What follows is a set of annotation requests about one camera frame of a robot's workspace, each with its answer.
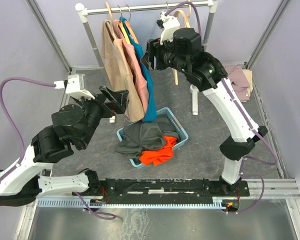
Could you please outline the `beige plastic hanger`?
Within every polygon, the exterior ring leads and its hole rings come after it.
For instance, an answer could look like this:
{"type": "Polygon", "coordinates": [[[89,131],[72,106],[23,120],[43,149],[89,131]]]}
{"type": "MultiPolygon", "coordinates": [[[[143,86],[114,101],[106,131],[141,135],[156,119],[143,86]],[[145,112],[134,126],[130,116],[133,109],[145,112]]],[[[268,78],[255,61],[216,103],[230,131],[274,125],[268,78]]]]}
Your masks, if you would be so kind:
{"type": "MultiPolygon", "coordinates": [[[[192,6],[189,5],[188,6],[188,14],[186,14],[182,9],[176,10],[173,14],[173,16],[175,18],[177,18],[178,20],[180,19],[180,17],[183,18],[183,25],[185,28],[190,28],[190,22],[189,19],[191,17],[191,13],[192,13],[192,6]]],[[[179,84],[179,79],[178,79],[178,72],[175,69],[172,69],[173,72],[173,76],[174,76],[174,83],[177,86],[179,84]]]]}

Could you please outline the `white hanger of grey shirt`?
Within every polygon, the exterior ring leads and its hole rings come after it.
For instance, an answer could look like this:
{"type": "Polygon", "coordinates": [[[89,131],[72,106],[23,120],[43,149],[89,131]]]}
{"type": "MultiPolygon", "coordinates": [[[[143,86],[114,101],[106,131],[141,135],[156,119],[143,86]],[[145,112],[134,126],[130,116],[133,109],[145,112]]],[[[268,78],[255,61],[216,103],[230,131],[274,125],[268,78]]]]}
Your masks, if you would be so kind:
{"type": "Polygon", "coordinates": [[[164,29],[180,28],[185,27],[189,28],[190,23],[187,15],[183,10],[176,10],[173,15],[165,15],[167,11],[161,13],[161,18],[163,20],[164,29]]]}

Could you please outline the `orange hanger of blue shirt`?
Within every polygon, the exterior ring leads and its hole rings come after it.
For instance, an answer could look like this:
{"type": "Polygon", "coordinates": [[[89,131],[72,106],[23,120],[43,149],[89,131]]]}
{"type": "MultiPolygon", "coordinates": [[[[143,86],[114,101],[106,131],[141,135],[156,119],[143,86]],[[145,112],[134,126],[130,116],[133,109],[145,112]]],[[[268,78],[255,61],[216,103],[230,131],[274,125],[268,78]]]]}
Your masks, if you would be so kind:
{"type": "Polygon", "coordinates": [[[131,10],[130,10],[130,7],[129,7],[127,4],[126,4],[125,6],[127,7],[128,12],[129,12],[129,19],[128,19],[127,23],[126,23],[127,28],[128,28],[128,30],[129,30],[129,32],[130,32],[130,35],[131,35],[132,39],[133,39],[137,44],[139,44],[139,41],[138,41],[138,39],[137,39],[137,36],[135,35],[135,33],[134,33],[134,31],[133,31],[133,29],[132,29],[132,27],[131,27],[131,24],[130,24],[130,20],[131,20],[131,10]]]}

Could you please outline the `orange t shirt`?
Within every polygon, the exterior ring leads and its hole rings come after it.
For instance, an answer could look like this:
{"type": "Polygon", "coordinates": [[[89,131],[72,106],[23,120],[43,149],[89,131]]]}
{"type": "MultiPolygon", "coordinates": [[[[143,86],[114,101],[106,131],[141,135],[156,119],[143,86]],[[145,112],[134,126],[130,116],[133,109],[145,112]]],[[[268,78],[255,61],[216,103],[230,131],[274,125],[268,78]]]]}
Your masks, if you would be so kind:
{"type": "Polygon", "coordinates": [[[139,160],[144,165],[153,164],[154,166],[165,163],[174,156],[173,147],[177,143],[177,138],[173,136],[164,136],[166,144],[158,150],[145,150],[141,153],[139,160]]]}

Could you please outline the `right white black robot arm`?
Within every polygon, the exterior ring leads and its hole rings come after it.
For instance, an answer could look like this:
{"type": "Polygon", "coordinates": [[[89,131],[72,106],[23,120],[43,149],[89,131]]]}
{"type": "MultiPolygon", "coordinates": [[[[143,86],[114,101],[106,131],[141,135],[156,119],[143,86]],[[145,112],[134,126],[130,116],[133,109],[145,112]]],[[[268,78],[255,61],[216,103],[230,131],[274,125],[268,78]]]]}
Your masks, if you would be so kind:
{"type": "Polygon", "coordinates": [[[172,68],[182,73],[217,109],[230,136],[220,145],[224,168],[219,189],[226,196],[238,189],[243,159],[262,140],[268,130],[248,114],[235,94],[221,62],[202,46],[201,35],[193,28],[177,29],[170,40],[147,40],[142,62],[148,69],[172,68]]]}

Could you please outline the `blue t shirt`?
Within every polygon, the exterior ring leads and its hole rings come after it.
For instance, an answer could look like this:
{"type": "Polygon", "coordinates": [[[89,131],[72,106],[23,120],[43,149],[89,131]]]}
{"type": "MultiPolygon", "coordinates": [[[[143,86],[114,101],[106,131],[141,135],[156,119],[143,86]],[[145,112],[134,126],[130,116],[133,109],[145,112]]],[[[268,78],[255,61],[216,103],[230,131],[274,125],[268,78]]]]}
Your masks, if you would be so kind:
{"type": "Polygon", "coordinates": [[[154,84],[153,84],[153,80],[152,80],[152,77],[151,77],[151,74],[150,74],[149,70],[147,70],[147,68],[141,63],[141,58],[144,55],[143,48],[139,43],[136,43],[133,40],[133,38],[130,35],[130,32],[128,30],[127,22],[128,22],[128,20],[124,17],[124,19],[122,19],[122,23],[124,24],[125,30],[128,33],[130,43],[134,46],[136,59],[137,59],[138,64],[140,66],[142,76],[146,80],[146,89],[147,89],[148,94],[149,94],[148,107],[147,107],[143,122],[150,123],[150,122],[153,122],[157,118],[157,109],[156,109],[155,97],[154,97],[154,84]]]}

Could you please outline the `dark grey t shirt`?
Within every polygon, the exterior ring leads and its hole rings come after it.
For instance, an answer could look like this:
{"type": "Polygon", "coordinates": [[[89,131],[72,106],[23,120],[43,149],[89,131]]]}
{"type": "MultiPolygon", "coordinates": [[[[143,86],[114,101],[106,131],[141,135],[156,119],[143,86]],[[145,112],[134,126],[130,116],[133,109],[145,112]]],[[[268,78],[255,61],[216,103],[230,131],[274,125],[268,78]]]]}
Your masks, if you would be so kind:
{"type": "Polygon", "coordinates": [[[176,127],[165,115],[159,115],[153,122],[135,122],[123,128],[123,137],[115,152],[129,159],[138,159],[143,151],[156,151],[163,148],[168,141],[165,137],[179,135],[176,127]]]}

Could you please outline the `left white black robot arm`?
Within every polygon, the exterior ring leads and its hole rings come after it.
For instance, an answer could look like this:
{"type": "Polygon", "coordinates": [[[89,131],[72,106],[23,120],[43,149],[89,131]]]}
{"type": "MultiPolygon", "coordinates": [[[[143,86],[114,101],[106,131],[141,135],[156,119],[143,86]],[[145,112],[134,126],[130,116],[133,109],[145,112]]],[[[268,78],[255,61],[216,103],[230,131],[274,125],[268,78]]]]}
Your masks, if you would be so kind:
{"type": "Polygon", "coordinates": [[[81,89],[67,91],[74,103],[53,113],[52,125],[41,130],[10,167],[0,170],[0,206],[24,206],[44,195],[96,195],[100,191],[101,183],[93,170],[64,177],[39,174],[73,155],[72,147],[85,150],[101,119],[126,112],[128,90],[112,91],[106,86],[99,90],[99,94],[81,89]]]}

